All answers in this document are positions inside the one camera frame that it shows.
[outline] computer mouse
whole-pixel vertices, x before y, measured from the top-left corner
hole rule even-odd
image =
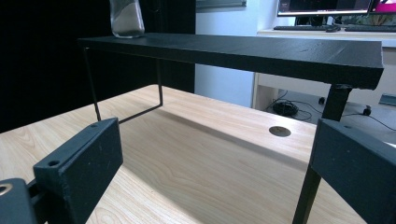
[[[341,30],[341,27],[332,26],[332,27],[329,27],[328,29],[326,29],[326,33],[335,33],[335,32],[340,31],[340,30]]]

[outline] white desk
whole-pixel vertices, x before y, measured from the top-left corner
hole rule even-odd
[[[311,39],[345,39],[382,41],[384,73],[375,91],[353,90],[348,101],[363,105],[377,105],[382,94],[396,95],[396,34],[394,33],[356,33],[322,31],[274,31],[263,30],[258,36],[290,37]],[[297,91],[306,94],[327,97],[329,84],[290,77],[276,77],[267,74],[256,74],[254,82],[253,108],[264,109],[277,97],[276,89]]]

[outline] shelf top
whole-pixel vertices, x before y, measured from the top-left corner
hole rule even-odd
[[[379,41],[228,35],[144,34],[81,38],[81,47],[282,77],[376,88],[383,72]]]

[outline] black backdrop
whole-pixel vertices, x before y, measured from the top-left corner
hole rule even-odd
[[[195,33],[195,0],[140,5],[146,32]],[[92,103],[77,39],[112,35],[108,0],[1,1],[0,28],[0,133]],[[89,58],[99,100],[156,83],[151,59],[93,50]],[[193,64],[165,68],[163,85],[193,92]]]

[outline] monitor screen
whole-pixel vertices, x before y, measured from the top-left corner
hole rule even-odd
[[[394,13],[396,14],[396,0],[375,0],[373,2],[373,7],[370,11],[370,14],[378,13],[378,14],[388,14]]]
[[[279,0],[277,16],[362,15],[369,12],[370,4],[371,0]]]

